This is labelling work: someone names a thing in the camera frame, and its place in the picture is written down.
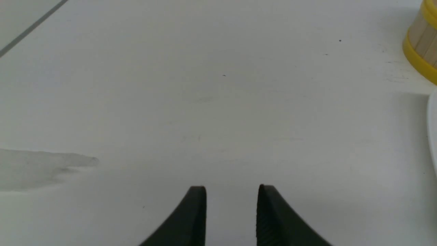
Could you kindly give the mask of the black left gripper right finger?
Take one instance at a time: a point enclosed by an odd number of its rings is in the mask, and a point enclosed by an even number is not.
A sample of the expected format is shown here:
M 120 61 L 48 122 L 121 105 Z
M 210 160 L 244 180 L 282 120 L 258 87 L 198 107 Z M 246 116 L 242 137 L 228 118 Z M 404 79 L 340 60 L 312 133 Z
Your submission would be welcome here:
M 256 207 L 256 245 L 329 246 L 272 185 L 261 184 Z

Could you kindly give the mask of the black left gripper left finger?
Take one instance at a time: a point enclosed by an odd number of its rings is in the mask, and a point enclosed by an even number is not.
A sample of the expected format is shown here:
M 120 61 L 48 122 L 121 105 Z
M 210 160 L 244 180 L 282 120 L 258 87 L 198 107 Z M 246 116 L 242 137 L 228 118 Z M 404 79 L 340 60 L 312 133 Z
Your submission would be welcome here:
M 204 246 L 206 218 L 206 188 L 191 186 L 174 211 L 141 246 Z

